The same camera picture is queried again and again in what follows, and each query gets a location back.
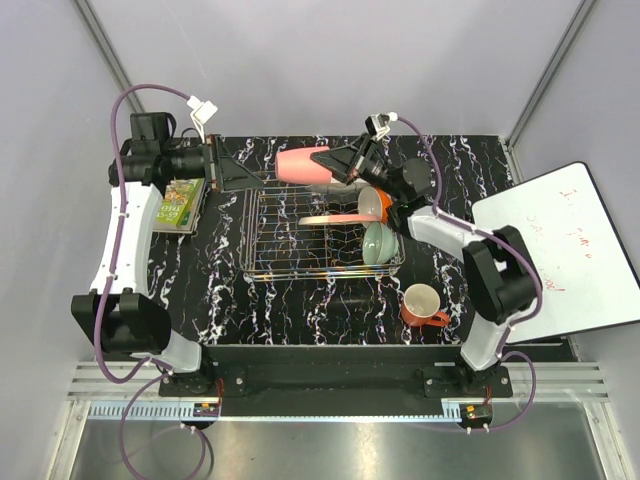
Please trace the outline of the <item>white grey-rimmed plate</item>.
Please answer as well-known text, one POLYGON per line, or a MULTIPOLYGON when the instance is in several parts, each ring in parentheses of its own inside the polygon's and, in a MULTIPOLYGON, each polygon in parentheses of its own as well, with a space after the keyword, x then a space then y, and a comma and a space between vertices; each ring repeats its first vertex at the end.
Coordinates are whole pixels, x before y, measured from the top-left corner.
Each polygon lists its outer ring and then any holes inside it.
POLYGON ((329 184, 308 185, 304 189, 311 195, 322 197, 325 199, 351 197, 357 195, 362 189, 368 187, 365 181, 356 181, 351 184, 343 184, 340 182, 331 182, 329 184))

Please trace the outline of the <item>pink cream floral plate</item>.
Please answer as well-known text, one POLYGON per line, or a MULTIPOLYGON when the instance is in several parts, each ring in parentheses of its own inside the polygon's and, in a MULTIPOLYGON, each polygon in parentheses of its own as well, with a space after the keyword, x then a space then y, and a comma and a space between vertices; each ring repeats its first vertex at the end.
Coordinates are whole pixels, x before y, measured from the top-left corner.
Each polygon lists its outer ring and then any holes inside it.
POLYGON ((298 221, 298 224, 301 226, 327 226, 346 224, 368 225, 371 222, 379 222, 380 220, 381 218, 376 215, 334 214, 303 217, 298 221))

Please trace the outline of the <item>orange mug white inside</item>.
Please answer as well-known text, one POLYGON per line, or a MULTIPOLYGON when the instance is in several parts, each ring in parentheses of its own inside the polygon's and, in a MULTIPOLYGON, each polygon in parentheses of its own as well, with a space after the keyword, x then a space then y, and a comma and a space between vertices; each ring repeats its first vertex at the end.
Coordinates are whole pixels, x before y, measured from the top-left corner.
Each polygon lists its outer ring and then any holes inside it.
POLYGON ((426 284, 413 284, 406 289, 400 316, 411 327, 444 328, 450 324, 449 315, 440 310, 438 292, 426 284))

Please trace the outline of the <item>chrome wire dish rack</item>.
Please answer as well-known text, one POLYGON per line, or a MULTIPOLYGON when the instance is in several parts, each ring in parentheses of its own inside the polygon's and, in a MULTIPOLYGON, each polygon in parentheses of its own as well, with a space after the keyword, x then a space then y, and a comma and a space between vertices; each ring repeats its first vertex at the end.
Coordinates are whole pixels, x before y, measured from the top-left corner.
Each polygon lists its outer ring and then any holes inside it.
POLYGON ((404 241, 381 265, 362 258, 366 226, 361 222, 304 225, 312 216, 355 214, 356 187, 283 183, 274 169, 262 170, 259 190, 247 190, 242 217, 240 265, 258 282, 367 278, 394 275, 405 260, 404 241))

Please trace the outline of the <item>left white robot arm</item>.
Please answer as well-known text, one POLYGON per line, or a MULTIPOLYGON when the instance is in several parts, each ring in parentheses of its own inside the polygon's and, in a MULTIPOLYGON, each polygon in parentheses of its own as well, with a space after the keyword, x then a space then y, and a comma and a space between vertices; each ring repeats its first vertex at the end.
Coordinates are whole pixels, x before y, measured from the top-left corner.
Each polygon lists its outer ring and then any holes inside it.
POLYGON ((165 383, 203 396, 217 382, 205 349, 176 332, 168 311, 153 301, 148 288, 151 239, 167 187, 177 180, 204 180, 217 192, 256 189, 261 180, 238 163, 218 135, 204 131, 209 115, 190 115, 197 135, 176 138, 176 122, 166 112, 133 114, 131 136, 115 144, 108 170, 111 210, 105 247, 88 293, 75 295, 71 314, 91 341, 103 375, 117 376, 108 355, 136 360, 134 371, 156 366, 165 383))

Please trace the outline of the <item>pale green bowl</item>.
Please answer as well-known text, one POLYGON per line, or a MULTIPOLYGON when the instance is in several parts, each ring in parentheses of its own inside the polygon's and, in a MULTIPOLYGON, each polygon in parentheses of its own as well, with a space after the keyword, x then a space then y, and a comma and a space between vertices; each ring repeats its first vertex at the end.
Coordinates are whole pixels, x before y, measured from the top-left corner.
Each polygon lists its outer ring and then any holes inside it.
POLYGON ((383 265, 398 252, 397 235, 381 222, 368 225, 362 240, 362 258, 365 265, 383 265))

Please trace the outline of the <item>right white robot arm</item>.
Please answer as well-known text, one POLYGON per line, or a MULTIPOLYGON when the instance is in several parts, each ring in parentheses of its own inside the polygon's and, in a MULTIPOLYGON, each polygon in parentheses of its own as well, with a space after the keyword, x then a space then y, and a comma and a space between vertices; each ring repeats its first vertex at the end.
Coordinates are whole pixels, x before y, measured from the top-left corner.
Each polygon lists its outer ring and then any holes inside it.
POLYGON ((430 244, 460 260, 474 318, 444 382, 466 396, 486 389, 504 359, 514 327, 541 310, 543 288, 518 229, 487 232, 450 215, 427 198, 435 159, 411 158, 399 166, 384 157, 380 141, 364 133, 341 147, 314 152, 311 161, 349 185, 362 179, 388 194, 388 225, 396 233, 430 244))

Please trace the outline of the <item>pink cup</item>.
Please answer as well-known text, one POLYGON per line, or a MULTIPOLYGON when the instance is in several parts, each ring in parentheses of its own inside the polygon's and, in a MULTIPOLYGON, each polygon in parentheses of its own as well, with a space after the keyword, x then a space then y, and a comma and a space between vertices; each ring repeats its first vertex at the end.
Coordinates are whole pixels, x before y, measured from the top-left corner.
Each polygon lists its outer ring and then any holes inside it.
POLYGON ((327 146, 283 150, 276 154, 276 178, 299 185, 327 185, 333 182, 330 170, 311 159, 313 153, 327 151, 327 146))

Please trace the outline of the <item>orange bowl white inside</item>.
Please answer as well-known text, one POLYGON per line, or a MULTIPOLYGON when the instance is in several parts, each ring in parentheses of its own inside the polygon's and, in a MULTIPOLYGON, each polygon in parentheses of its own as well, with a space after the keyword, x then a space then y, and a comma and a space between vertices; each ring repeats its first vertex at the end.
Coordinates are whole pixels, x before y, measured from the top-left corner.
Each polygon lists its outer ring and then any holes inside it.
POLYGON ((358 196, 358 213, 360 215, 375 216, 386 224, 388 221, 387 209, 391 205, 392 198, 381 189, 366 186, 360 190, 358 196))

